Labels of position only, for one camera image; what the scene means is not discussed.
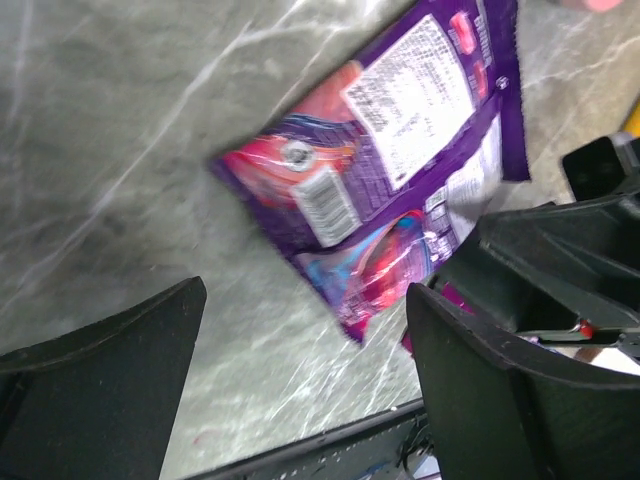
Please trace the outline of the purple Fox's berries bag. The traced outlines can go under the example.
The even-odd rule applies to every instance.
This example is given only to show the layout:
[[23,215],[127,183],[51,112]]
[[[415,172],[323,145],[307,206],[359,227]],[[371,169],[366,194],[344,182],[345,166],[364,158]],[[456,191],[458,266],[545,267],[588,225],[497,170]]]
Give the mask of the purple Fox's berries bag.
[[514,1],[419,1],[213,173],[363,342],[530,177]]

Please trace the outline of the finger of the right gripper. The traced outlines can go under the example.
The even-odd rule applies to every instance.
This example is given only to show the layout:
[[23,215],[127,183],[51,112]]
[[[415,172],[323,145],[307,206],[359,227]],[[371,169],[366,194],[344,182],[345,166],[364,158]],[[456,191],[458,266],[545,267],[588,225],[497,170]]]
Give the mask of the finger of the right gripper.
[[639,192],[483,216],[438,270],[477,319],[512,334],[639,333]]

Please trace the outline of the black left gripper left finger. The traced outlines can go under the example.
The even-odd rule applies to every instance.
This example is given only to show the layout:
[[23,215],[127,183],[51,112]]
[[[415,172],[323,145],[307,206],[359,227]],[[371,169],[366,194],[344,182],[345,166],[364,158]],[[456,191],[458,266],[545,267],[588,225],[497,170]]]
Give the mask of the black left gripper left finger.
[[2,478],[158,478],[206,298],[189,278],[2,355]]

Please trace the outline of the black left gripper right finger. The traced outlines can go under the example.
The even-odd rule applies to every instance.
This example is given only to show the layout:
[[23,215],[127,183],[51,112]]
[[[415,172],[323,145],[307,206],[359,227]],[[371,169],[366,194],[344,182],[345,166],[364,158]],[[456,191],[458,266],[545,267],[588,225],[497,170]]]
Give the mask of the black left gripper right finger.
[[635,479],[639,379],[549,351],[421,284],[408,327],[445,479]]

